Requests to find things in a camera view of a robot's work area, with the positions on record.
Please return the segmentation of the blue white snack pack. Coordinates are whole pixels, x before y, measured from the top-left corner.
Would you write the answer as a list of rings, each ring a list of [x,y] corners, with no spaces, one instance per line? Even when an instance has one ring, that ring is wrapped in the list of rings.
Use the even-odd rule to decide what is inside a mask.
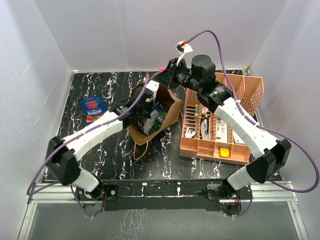
[[[160,105],[156,105],[155,108],[151,111],[150,113],[150,117],[149,118],[145,118],[143,120],[143,125],[142,125],[142,131],[146,134],[146,135],[150,135],[150,130],[152,129],[152,127],[155,124],[155,121],[157,120],[157,118],[160,116],[160,114],[162,113],[163,109],[161,108]]]

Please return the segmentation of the brown paper bag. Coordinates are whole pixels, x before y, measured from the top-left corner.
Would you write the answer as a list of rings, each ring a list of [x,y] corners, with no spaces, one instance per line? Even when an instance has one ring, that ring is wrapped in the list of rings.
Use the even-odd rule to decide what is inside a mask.
[[[155,77],[158,73],[159,72],[152,75],[150,79],[153,80],[153,77]],[[135,161],[138,161],[146,154],[149,143],[154,137],[156,137],[161,131],[167,129],[168,127],[179,121],[182,100],[176,97],[170,89],[159,84],[156,99],[153,101],[155,102],[155,107],[157,105],[160,105],[163,111],[167,112],[167,116],[160,129],[156,132],[150,130],[150,135],[145,134],[142,130],[143,120],[145,118],[141,122],[138,122],[138,124],[132,124],[128,127],[128,133],[134,141],[134,148],[136,148],[137,146],[145,145],[145,150],[141,154],[141,156],[136,156],[136,153],[138,152],[136,149],[133,151],[133,159]]]

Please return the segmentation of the blue Burts chips bag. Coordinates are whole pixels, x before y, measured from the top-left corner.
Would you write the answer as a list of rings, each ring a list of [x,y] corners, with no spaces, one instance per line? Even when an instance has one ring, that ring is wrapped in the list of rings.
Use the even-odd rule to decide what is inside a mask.
[[[107,111],[106,103],[101,94],[83,98],[78,102],[85,115],[86,126],[98,120]]]

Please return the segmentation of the pink plastic desk organizer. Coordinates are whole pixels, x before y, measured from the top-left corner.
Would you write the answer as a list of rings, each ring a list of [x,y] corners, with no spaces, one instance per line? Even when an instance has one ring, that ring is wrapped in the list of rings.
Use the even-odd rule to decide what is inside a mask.
[[[235,87],[236,95],[248,117],[253,117],[264,94],[262,77],[216,73],[216,79],[228,88]],[[186,91],[183,130],[180,140],[179,156],[186,158],[220,161],[228,164],[246,165],[250,161],[251,151],[258,145],[259,137],[253,132],[254,125],[249,123],[237,108],[235,101],[229,99],[209,114],[210,136],[203,140],[201,132],[186,137],[187,130],[200,130],[203,117],[194,119],[195,106],[199,104],[197,93]],[[230,148],[229,158],[219,156],[220,147]]]

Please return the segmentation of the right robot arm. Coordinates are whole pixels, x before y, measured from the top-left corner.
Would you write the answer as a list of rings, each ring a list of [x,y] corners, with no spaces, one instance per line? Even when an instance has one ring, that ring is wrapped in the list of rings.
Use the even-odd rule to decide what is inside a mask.
[[[154,80],[168,89],[183,86],[195,91],[199,102],[227,123],[255,158],[215,189],[206,189],[207,194],[233,199],[242,188],[253,183],[265,183],[286,164],[292,147],[290,142],[278,140],[259,128],[258,123],[238,105],[236,94],[216,80],[216,66],[209,56],[196,55],[191,60],[191,68],[187,68],[183,59],[171,59]]]

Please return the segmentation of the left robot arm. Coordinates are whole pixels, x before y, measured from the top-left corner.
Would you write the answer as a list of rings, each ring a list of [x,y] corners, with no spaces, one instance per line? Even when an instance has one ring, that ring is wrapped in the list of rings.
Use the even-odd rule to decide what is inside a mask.
[[[151,80],[145,86],[138,87],[127,103],[115,104],[85,128],[62,139],[53,137],[46,154],[49,171],[62,185],[73,185],[84,190],[91,199],[100,199],[104,191],[103,183],[81,167],[79,161],[100,142],[149,117],[159,86]]]

